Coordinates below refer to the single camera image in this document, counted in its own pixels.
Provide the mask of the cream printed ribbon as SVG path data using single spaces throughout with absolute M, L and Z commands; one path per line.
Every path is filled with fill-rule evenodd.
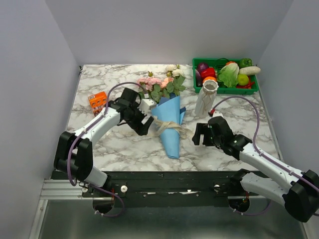
M 127 122 L 121 122 L 117 124 L 117 126 L 122 126 L 122 125 L 127 125 L 130 130 L 128 132 L 125 132 L 124 135 L 128 136 L 133 136 L 133 135 L 138 135 L 135 131 L 134 128 L 132 128 Z M 154 117 L 154 121 L 149 127 L 148 134 L 146 136 L 148 137 L 159 137 L 161 136 L 166 130 L 174 130 L 175 132 L 178 133 L 179 137 L 182 139 L 186 139 L 188 137 L 193 136 L 193 132 L 186 128 L 182 127 L 178 123 L 175 123 L 173 121 L 162 121 L 159 120 L 158 117 Z

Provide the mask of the blue flower bouquet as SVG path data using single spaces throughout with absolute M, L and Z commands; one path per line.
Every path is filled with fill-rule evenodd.
M 167 65 L 166 78 L 160 79 L 148 72 L 148 76 L 140 78 L 137 83 L 146 89 L 146 93 L 140 92 L 140 96 L 150 96 L 157 103 L 152 115 L 162 121 L 173 121 L 182 124 L 185 108 L 180 107 L 180 93 L 185 90 L 183 85 L 185 76 L 179 65 Z M 180 137 L 174 130 L 166 130 L 160 137 L 168 158 L 179 158 Z

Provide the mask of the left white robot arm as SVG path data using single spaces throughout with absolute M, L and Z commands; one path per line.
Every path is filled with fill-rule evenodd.
M 111 176 L 93 165 L 94 145 L 122 122 L 137 135 L 147 135 L 154 118 L 147 117 L 146 113 L 155 106 L 154 100 L 142 99 L 138 92 L 124 88 L 119 98 L 106 102 L 101 112 L 85 126 L 60 135 L 54 168 L 66 173 L 72 185 L 76 185 L 76 181 L 91 184 L 98 196 L 107 196 Z

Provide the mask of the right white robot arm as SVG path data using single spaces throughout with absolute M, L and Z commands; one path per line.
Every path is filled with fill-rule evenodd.
M 248 170 L 239 170 L 229 183 L 233 194 L 241 195 L 246 191 L 268 198 L 303 223 L 319 209 L 319 176 L 315 172 L 303 172 L 265 153 L 251 139 L 234 134 L 223 117 L 197 123 L 192 141 L 195 145 L 202 143 L 221 149 L 265 175 L 260 177 Z

